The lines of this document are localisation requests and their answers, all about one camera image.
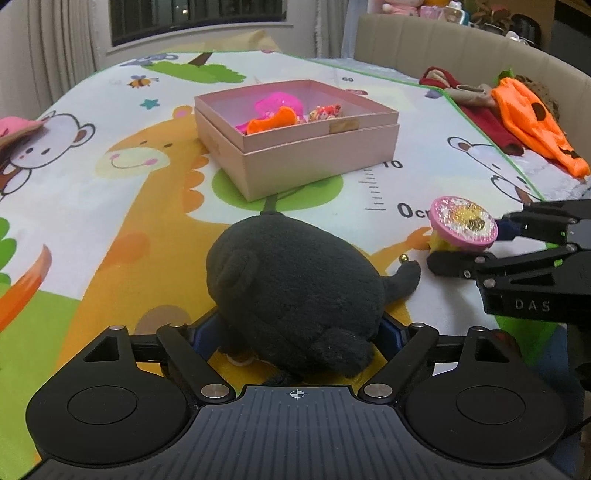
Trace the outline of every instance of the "stuffed toy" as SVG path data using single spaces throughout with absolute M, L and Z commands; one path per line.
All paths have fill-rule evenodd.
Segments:
M 418 7 L 423 0 L 385 0 L 382 11 L 388 15 L 410 15 L 418 17 Z
M 221 353 L 252 349 L 289 386 L 323 369 L 353 378 L 374 357 L 384 308 L 417 288 L 421 268 L 403 262 L 381 277 L 351 244 L 278 212 L 224 231 L 207 255 L 207 287 L 226 323 Z

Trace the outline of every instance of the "play mat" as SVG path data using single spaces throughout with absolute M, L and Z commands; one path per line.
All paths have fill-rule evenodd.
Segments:
M 354 90 L 400 111 L 395 157 L 246 203 L 199 141 L 193 99 L 293 79 Z M 109 325 L 153 333 L 163 322 L 192 322 L 208 312 L 207 251 L 225 228 L 269 201 L 349 241 L 382 274 L 394 272 L 403 253 L 419 260 L 418 290 L 390 309 L 404 324 L 426 322 L 446 335 L 500 325 L 530 362 L 552 333 L 553 325 L 484 314 L 474 283 L 435 278 L 425 266 L 427 210 L 436 197 L 466 197 L 494 216 L 541 197 L 437 91 L 266 51 L 160 54 L 95 74 L 43 117 L 46 130 L 13 152 L 2 175 L 2 480 L 17 479 L 35 462 L 24 413 L 52 373 Z M 518 239 L 493 252 L 541 248 Z M 272 373 L 256 359 L 239 360 L 217 353 L 211 363 L 237 389 Z M 383 363 L 378 356 L 353 386 Z

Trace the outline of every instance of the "round pad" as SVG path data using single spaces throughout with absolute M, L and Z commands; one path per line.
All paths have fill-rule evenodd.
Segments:
M 560 397 L 528 377 L 495 370 L 459 369 L 419 384 L 405 406 L 415 434 L 467 463 L 508 465 L 546 453 L 564 431 Z
M 27 426 L 42 456 L 130 462 L 163 448 L 186 425 L 187 401 L 176 385 L 138 368 L 116 372 L 111 363 L 118 362 L 67 366 L 33 396 Z
M 90 387 L 78 392 L 68 404 L 76 420 L 90 425 L 109 425 L 129 417 L 138 406 L 138 397 L 121 387 Z
M 484 208 L 460 197 L 436 199 L 429 219 L 445 241 L 464 250 L 485 250 L 499 234 L 495 219 Z

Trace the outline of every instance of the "pink hat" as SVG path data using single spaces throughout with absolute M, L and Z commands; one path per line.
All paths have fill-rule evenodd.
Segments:
M 40 129 L 42 126 L 43 122 L 25 120 L 17 116 L 0 118 L 0 149 Z

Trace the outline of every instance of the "pink box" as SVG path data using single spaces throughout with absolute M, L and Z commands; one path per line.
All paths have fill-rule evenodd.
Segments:
M 271 93 L 298 97 L 309 113 L 340 104 L 335 119 L 243 135 L 235 125 L 255 118 L 255 102 Z M 199 138 L 248 201 L 392 160 L 398 112 L 354 93 L 293 80 L 208 93 L 195 98 Z

